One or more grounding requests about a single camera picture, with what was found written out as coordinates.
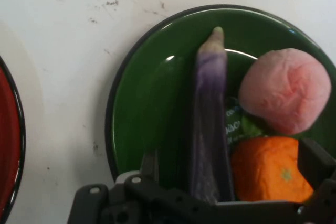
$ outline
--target white surface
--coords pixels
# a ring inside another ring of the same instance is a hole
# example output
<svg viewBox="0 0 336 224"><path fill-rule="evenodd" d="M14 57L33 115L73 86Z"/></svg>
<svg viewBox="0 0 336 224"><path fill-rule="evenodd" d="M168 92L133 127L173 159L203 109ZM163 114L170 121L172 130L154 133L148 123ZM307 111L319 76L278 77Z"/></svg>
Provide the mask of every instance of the white surface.
<svg viewBox="0 0 336 224"><path fill-rule="evenodd" d="M17 83L27 127L24 174L8 224L66 223L78 188L112 185L103 133L109 89L127 51L165 17L207 4L263 9L298 26L336 62L336 0L106 5L113 1L0 0L0 55Z"/></svg>

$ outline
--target toy orange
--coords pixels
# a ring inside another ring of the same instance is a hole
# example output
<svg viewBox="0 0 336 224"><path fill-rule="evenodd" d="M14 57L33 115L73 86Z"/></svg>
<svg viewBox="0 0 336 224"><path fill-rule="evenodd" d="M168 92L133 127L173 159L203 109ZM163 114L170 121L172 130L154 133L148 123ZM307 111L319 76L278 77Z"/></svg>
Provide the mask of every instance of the toy orange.
<svg viewBox="0 0 336 224"><path fill-rule="evenodd" d="M240 200L303 202L313 190L297 168L298 141L284 136L241 142L231 158Z"/></svg>

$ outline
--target black plate rim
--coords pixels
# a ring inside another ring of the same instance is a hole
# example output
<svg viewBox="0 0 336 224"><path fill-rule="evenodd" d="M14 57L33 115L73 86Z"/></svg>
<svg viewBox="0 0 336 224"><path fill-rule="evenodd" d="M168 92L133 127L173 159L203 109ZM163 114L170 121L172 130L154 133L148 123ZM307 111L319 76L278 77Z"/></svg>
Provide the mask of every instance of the black plate rim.
<svg viewBox="0 0 336 224"><path fill-rule="evenodd" d="M14 186L10 194L9 201L6 204L3 214L1 216L1 219L0 219L0 224L5 224L13 208L17 193L19 191L21 178L23 174L23 168L25 164L25 155L26 155L26 127L25 127L25 117L23 113L23 108L22 108L22 103L21 103L21 99L19 96L19 92L16 88L16 84L14 82L14 79L7 65L5 64L4 60L1 57L0 57L0 68L3 70L7 78L7 81L9 83L9 86L12 90L12 93L14 95L17 115L19 118L19 128L20 128L20 156L19 156L19 166L17 170L17 176L14 181Z"/></svg>
<svg viewBox="0 0 336 224"><path fill-rule="evenodd" d="M200 11L204 11L204 10L212 10L212 9L237 9L237 10L248 10L251 12L255 12L258 14L262 14L265 16L268 16L270 18L276 19L288 26L290 26L291 28L296 29L297 31L299 31L306 39L308 39L312 44L314 44L314 46L316 48L318 48L327 58L328 56L323 52L323 50L318 46L317 43L315 43L309 36L307 36L304 32L302 32L300 29L298 29L296 26L294 26L293 24L285 21L284 19L273 15L271 13L268 12L264 12L263 10L259 10L259 9L255 9L252 7L247 7L247 6L241 6L241 5L231 5L231 4L216 4L216 5L205 5L205 6L199 6L199 7L194 7L191 9L187 9L184 10L182 12L179 12L177 14L174 14L173 16L170 16L169 18L159 22L158 24L156 24L154 27L152 27L149 31L147 31L135 44L134 46L131 48L131 50L128 52L128 54L126 55L126 57L124 58L123 62L121 63L116 76L114 78L111 90L110 90L110 94L108 97L108 102L107 102L107 108L106 108L106 115L105 115L105 148L106 148L106 154L107 154L107 159L108 159L108 163L109 163L109 167L111 170L111 174L112 174L112 178L114 179L114 181L117 179L117 177L119 176L119 172L118 172L118 168L117 168L117 164L116 164L116 157L114 156L114 148L112 145L112 123L113 123L113 111L114 111L114 101L116 99L116 95L117 95L117 91L118 91L118 86L119 83L121 81L122 75L124 73L124 70L126 68L126 66L128 65L129 61L131 60L133 54L139 49L139 47L151 36L153 35L155 32L157 32L158 30L160 30L162 27L168 25L169 23L171 23L172 21L181 18L183 16L186 15L190 15L193 13L197 13Z"/></svg>

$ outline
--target eggplant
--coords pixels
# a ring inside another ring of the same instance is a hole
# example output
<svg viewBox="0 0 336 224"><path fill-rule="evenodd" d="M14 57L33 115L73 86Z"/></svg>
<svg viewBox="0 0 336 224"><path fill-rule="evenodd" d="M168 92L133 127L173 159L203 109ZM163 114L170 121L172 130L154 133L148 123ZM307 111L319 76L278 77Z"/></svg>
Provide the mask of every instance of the eggplant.
<svg viewBox="0 0 336 224"><path fill-rule="evenodd" d="M189 193L210 204L235 200L225 129L227 55L216 27L196 59Z"/></svg>

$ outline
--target pink peach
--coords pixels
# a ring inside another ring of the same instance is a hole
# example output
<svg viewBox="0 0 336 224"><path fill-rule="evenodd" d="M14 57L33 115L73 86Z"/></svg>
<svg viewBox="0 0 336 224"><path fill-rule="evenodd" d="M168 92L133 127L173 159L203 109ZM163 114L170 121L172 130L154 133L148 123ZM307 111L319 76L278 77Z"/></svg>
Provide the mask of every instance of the pink peach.
<svg viewBox="0 0 336 224"><path fill-rule="evenodd" d="M331 82L323 65L310 54L289 48L270 51L248 70L239 90L240 105L275 130L307 130L325 107Z"/></svg>

